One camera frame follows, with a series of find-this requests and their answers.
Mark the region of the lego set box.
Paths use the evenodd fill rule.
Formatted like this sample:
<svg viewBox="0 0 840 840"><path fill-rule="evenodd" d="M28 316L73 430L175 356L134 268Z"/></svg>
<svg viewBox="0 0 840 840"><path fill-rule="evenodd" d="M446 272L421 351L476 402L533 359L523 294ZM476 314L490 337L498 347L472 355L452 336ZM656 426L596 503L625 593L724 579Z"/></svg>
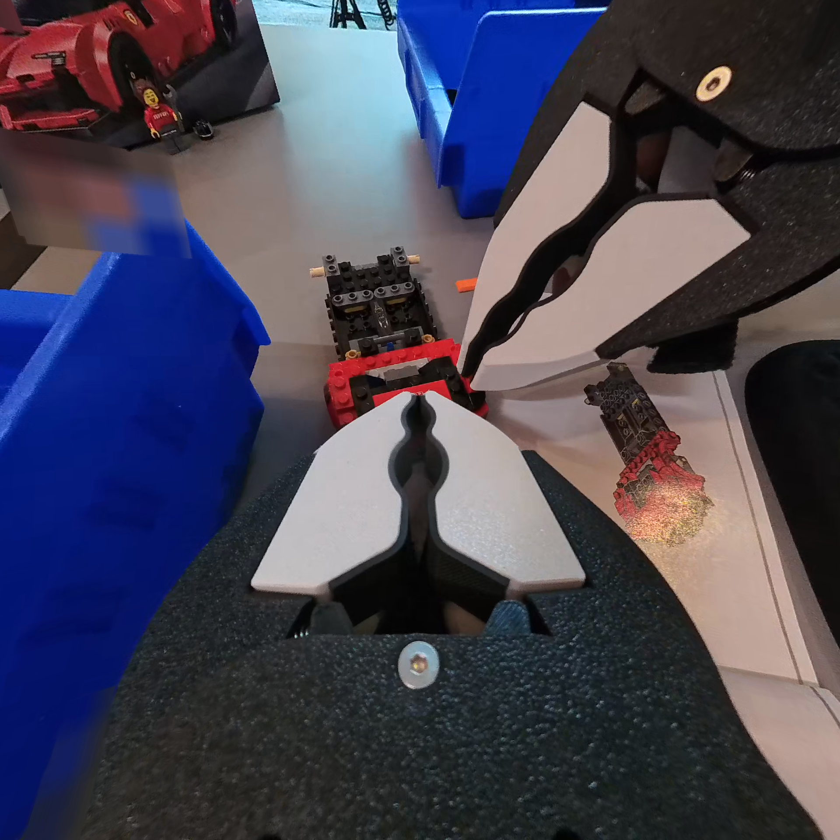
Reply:
<svg viewBox="0 0 840 840"><path fill-rule="evenodd" d="M14 2L2 27L2 128L131 148L155 142L137 80L212 126L279 101L251 2Z"/></svg>

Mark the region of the lego instruction booklet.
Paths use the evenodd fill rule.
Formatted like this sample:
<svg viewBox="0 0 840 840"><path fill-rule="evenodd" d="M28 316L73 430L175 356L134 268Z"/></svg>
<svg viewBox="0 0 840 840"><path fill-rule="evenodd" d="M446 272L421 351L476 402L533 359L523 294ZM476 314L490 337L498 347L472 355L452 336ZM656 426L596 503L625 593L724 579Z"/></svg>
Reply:
<svg viewBox="0 0 840 840"><path fill-rule="evenodd" d="M712 506L682 543L641 542L696 624L738 714L825 838L839 836L837 676L817 664L724 373L651 374L624 361L706 479ZM606 368L490 392L490 419L538 452L622 528L613 492L623 462L584 388Z"/></svg>

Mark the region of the blue plastic bin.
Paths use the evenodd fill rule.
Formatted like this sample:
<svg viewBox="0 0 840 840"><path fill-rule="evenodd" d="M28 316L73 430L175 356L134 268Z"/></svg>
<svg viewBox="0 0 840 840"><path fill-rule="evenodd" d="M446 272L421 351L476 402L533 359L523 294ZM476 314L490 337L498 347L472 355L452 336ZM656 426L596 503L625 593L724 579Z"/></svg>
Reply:
<svg viewBox="0 0 840 840"><path fill-rule="evenodd" d="M61 838L113 688L231 512L270 339L196 231L2 291L2 838Z"/></svg>
<svg viewBox="0 0 840 840"><path fill-rule="evenodd" d="M401 1L397 48L437 186L492 216L541 103L607 2Z"/></svg>

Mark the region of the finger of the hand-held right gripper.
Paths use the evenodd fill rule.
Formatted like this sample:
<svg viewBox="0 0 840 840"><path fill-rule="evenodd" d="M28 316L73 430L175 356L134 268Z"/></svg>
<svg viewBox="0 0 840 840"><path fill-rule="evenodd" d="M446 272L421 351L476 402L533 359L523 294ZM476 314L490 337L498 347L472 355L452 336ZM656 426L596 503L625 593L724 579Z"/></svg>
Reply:
<svg viewBox="0 0 840 840"><path fill-rule="evenodd" d="M594 242L570 288L484 353L472 385L504 392L597 365L597 347L749 237L713 198L633 203Z"/></svg>
<svg viewBox="0 0 840 840"><path fill-rule="evenodd" d="M582 102L491 237L462 346L468 377L556 377L644 347L624 333L621 284L584 278L540 301L571 256L637 200L635 132Z"/></svg>

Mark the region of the black rounded object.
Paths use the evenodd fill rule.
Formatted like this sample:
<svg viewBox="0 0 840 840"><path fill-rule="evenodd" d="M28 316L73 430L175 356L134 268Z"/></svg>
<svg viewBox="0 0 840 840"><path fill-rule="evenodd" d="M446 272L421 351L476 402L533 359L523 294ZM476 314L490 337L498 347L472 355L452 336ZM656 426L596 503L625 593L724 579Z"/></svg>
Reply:
<svg viewBox="0 0 840 840"><path fill-rule="evenodd" d="M747 373L751 447L817 683L839 691L839 342L766 354Z"/></svg>

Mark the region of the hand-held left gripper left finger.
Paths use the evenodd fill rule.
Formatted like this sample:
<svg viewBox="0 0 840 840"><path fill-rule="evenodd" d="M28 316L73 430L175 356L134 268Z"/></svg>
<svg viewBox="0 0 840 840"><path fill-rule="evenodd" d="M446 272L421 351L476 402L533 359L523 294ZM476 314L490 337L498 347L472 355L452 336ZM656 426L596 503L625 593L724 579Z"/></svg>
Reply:
<svg viewBox="0 0 840 840"><path fill-rule="evenodd" d="M260 592L386 601L407 562L407 511L393 459L411 437L399 394L316 452L251 585Z"/></svg>

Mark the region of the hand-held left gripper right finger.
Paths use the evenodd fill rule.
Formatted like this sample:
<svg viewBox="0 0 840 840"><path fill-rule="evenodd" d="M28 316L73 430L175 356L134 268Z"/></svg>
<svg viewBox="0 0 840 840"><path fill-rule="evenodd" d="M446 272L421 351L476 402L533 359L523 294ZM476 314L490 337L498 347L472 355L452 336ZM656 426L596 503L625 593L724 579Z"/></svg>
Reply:
<svg viewBox="0 0 840 840"><path fill-rule="evenodd" d="M423 415L432 482L424 559L443 598L582 587L581 564L519 447L436 393Z"/></svg>

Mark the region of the red and black lego car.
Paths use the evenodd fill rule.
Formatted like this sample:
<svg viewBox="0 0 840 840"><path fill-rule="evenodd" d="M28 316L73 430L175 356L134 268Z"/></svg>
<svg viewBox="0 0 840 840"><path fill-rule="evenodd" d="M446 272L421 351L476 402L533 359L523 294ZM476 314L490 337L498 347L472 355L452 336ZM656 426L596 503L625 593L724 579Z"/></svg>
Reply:
<svg viewBox="0 0 840 840"><path fill-rule="evenodd" d="M421 283L412 275L419 257L401 246L370 264L334 255L310 269L325 279L325 307L339 359L323 388L335 428L349 425L398 393L435 392L485 417L485 394L457 369L460 345L438 335Z"/></svg>

